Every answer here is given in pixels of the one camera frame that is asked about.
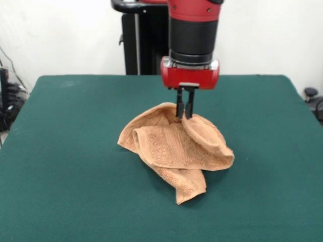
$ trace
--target towel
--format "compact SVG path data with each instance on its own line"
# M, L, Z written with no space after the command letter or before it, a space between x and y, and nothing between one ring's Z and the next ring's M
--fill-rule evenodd
M196 114L178 119L175 113L174 103L145 111L125 126L118 144L138 154L173 186L179 205L206 192L201 170L227 169L234 154L210 121Z

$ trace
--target crumpled towel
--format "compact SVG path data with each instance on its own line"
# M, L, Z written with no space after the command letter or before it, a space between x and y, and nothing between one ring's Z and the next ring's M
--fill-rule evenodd
M175 117L176 105L162 103L130 121L118 144L138 154L162 179L176 189L181 204L206 192L201 170L232 166L234 154L219 130L205 118Z

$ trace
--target green table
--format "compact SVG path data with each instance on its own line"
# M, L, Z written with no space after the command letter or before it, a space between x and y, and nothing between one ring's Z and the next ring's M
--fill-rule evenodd
M117 145L176 99L157 76L41 77L0 151L0 241L322 241L323 129L283 76L222 76L195 112L236 159L175 191Z

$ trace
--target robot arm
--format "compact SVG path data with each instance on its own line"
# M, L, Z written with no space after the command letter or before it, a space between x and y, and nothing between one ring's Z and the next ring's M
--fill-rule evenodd
M184 112L182 90L189 92L186 118L193 114L195 89L213 89L219 63L212 60L221 4L224 0L168 0L169 56L163 57L164 85L177 90L176 116Z

